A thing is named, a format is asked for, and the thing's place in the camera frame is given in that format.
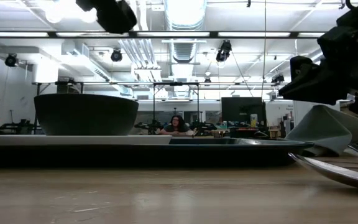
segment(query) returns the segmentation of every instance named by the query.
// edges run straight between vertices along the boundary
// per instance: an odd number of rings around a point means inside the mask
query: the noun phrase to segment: black tray
[[[0,146],[0,167],[267,167],[294,163],[312,143],[175,139],[169,145]]]

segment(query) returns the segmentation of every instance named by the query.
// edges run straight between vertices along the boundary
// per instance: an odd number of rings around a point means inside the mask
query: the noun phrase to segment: wooden table
[[[322,158],[358,170],[358,159]],[[358,223],[358,190],[293,165],[0,170],[0,224]]]

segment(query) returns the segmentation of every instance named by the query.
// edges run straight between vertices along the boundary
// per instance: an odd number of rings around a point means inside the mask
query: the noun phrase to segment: white tray
[[[46,136],[46,135],[0,135],[0,145],[163,145],[169,144],[172,136]]]

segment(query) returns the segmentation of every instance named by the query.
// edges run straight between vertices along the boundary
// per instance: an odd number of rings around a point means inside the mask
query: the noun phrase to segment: air duct
[[[164,0],[165,20],[168,30],[201,30],[205,17],[206,0]],[[196,54],[197,44],[171,44],[173,59],[189,63]]]
[[[206,0],[164,0],[164,6],[167,30],[193,31],[202,29],[206,11]],[[178,78],[191,77],[194,65],[181,65],[181,63],[194,61],[197,47],[197,44],[189,43],[170,44],[171,57],[179,63],[172,65],[171,69],[176,80]],[[176,86],[174,88],[176,96],[186,97],[187,94],[184,88],[188,89],[188,86]]]

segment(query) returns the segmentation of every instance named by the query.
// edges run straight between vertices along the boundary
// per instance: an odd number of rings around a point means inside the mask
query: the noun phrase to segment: fluorescent light
[[[93,82],[84,82],[84,85],[110,85],[110,83],[93,83]]]
[[[219,37],[265,37],[264,32],[219,32]],[[289,37],[289,32],[266,32],[266,37]]]
[[[128,34],[110,34],[108,32],[57,32],[58,37],[128,37]]]
[[[190,100],[162,100],[162,102],[188,102]]]
[[[206,44],[206,40],[161,40],[163,44]]]
[[[0,32],[0,37],[48,37],[47,32]]]
[[[151,82],[114,82],[117,85],[153,85]]]
[[[200,83],[200,85],[235,85],[236,83],[229,83],[229,82],[221,82],[221,83],[206,83],[206,82],[203,82],[203,83]]]
[[[299,33],[298,37],[321,37],[324,33]]]
[[[139,37],[208,37],[209,32],[138,32]]]

